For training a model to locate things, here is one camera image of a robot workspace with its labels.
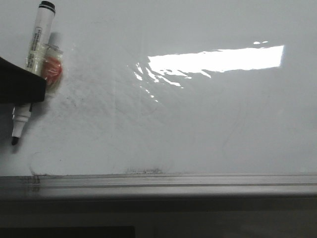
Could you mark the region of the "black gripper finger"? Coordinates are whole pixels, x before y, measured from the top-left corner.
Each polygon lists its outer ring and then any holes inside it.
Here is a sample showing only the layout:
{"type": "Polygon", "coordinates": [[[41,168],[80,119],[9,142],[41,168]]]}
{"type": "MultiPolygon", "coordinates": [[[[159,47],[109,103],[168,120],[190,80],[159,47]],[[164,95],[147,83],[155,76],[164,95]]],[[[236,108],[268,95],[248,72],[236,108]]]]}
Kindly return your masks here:
{"type": "Polygon", "coordinates": [[[36,103],[45,99],[47,82],[7,60],[0,59],[0,102],[36,103]]]}

